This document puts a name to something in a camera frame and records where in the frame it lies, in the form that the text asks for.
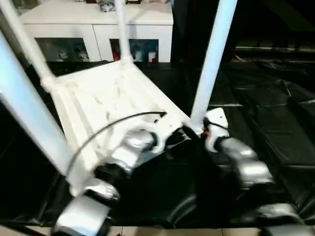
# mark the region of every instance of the wire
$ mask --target wire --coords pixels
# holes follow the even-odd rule
[[[227,128],[226,128],[226,127],[224,127],[224,126],[222,126],[222,125],[220,125],[220,124],[213,123],[213,122],[211,122],[211,121],[209,121],[209,124],[210,124],[210,125],[214,125],[214,126],[217,126],[217,127],[220,127],[220,128],[222,128],[222,129],[227,130]]]
[[[234,53],[234,56],[235,56],[238,60],[240,60],[241,62],[247,62],[246,60],[240,58],[240,57],[239,57],[238,55],[236,55],[235,53]]]
[[[108,124],[107,126],[101,128],[100,130],[98,130],[96,133],[94,133],[92,136],[90,136],[81,146],[80,148],[76,151],[76,153],[73,155],[72,159],[70,160],[70,163],[69,163],[69,166],[68,166],[68,170],[65,174],[65,177],[68,178],[69,174],[71,173],[71,170],[74,166],[74,163],[76,162],[76,160],[78,159],[78,156],[79,154],[81,153],[82,149],[90,142],[92,141],[98,134],[100,134],[101,132],[103,132],[105,129],[108,129],[110,128],[111,126],[119,123],[119,122],[122,122],[122,121],[125,121],[127,119],[130,119],[130,118],[134,118],[134,117],[139,117],[139,116],[144,116],[144,115],[160,115],[160,116],[163,116],[165,115],[166,112],[142,112],[142,113],[137,113],[137,114],[134,114],[134,115],[131,115],[131,116],[128,116],[128,117],[125,117],[125,118],[122,118],[122,119],[118,119],[110,124]]]

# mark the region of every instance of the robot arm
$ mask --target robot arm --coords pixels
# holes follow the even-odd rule
[[[238,181],[244,190],[261,184],[274,183],[267,165],[260,161],[252,148],[241,141],[231,138],[227,131],[228,123],[222,108],[206,113],[205,125],[209,130],[205,147],[210,152],[223,152],[232,163]],[[266,222],[260,236],[313,236],[311,230],[290,204],[271,204],[257,209],[257,221]]]
[[[121,144],[100,166],[100,175],[92,179],[82,193],[74,198],[57,220],[53,234],[78,236],[107,235],[111,210],[120,199],[136,163],[156,145],[155,134],[145,130],[128,132]]]

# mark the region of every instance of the white plastic part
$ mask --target white plastic part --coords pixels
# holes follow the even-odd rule
[[[125,9],[124,9],[123,0],[115,0],[115,8],[117,12],[118,28],[119,28],[119,35],[120,35],[119,44],[120,44],[120,51],[121,51],[121,60],[130,62],[130,61],[133,61],[133,58],[130,53],[129,39],[127,37]]]
[[[203,132],[203,119],[207,112],[213,86],[231,27],[237,0],[220,0],[213,25],[206,58],[201,72],[199,86],[191,113],[191,127],[197,133]]]
[[[210,124],[208,129],[209,129],[209,136],[207,137],[206,140],[206,149],[211,151],[211,152],[218,152],[214,148],[214,144],[217,140],[218,137],[229,137],[229,133],[227,131],[228,128],[228,122],[225,117],[224,110],[222,108],[215,108],[206,113],[206,118],[215,124],[219,124],[223,126],[225,129],[212,125]]]
[[[35,70],[41,78],[42,86],[46,89],[46,91],[50,91],[56,78],[51,73],[47,64],[44,62],[44,55],[39,49],[35,39],[28,37],[23,25],[19,20],[19,16],[15,10],[15,7],[13,6],[12,1],[0,0],[0,7],[22,49],[24,50],[27,57],[32,61]]]
[[[161,145],[154,151],[158,154],[163,150],[163,141],[174,131],[174,128],[189,121],[189,117],[132,63],[125,32],[124,6],[121,0],[116,0],[116,6],[121,34],[122,60],[60,76],[56,79],[53,76],[50,77],[51,72],[43,62],[36,42],[25,34],[13,6],[6,4],[5,0],[0,0],[0,2],[2,10],[6,12],[6,17],[11,22],[13,31],[19,37],[26,55],[32,59],[42,81],[46,81],[46,78],[52,79],[48,90],[54,100],[65,136],[74,150],[77,150],[99,129],[120,118],[149,111],[168,113],[168,116],[163,118],[158,115],[149,115],[126,120],[103,132],[87,144],[67,179],[72,187],[70,190],[73,195],[80,192],[86,180],[90,178],[90,171],[95,168],[95,165],[104,161],[104,157],[116,148],[132,128],[147,127],[155,130],[158,139],[161,140]],[[29,135],[64,175],[73,154],[71,149],[68,148],[66,140],[62,139],[63,136],[58,126],[52,123],[52,118],[45,106],[40,103],[40,98],[29,92],[31,89],[29,89],[31,86],[27,86],[29,82],[17,81],[17,83],[19,83],[17,88],[24,86],[24,92],[28,93],[28,97],[25,96],[22,101],[19,101],[24,107],[19,105],[16,110],[23,113],[26,112],[25,108],[30,109],[28,116],[22,116],[19,122],[21,124],[29,122],[29,125],[26,126]],[[17,97],[14,98],[13,94],[16,95],[16,90],[10,91],[10,96],[6,97],[8,104],[11,104],[11,100],[18,102]],[[169,120],[171,117],[176,118],[174,119],[175,125]],[[38,119],[43,120],[43,124],[46,125],[40,126]]]

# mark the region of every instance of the black plastic sheet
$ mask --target black plastic sheet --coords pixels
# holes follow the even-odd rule
[[[97,64],[49,66],[61,75]],[[190,115],[200,69],[162,63],[139,67]],[[59,122],[34,70],[28,74]],[[253,147],[268,164],[276,188],[263,194],[257,189],[241,192],[225,156],[210,158],[186,141],[135,171],[114,214],[116,224],[256,227],[255,208],[269,202],[292,203],[306,223],[314,224],[314,75],[308,65],[232,63],[222,66],[216,80],[209,109],[223,107],[231,136]],[[4,108],[1,120],[0,222],[51,226],[71,200],[68,184]]]

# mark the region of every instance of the glass cabinet door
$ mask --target glass cabinet door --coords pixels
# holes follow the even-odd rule
[[[46,61],[90,61],[82,38],[35,38]]]
[[[38,0],[13,0],[12,2],[20,15],[39,5]]]
[[[158,62],[158,39],[129,39],[130,51],[134,61]],[[118,39],[110,39],[114,60],[120,59]]]

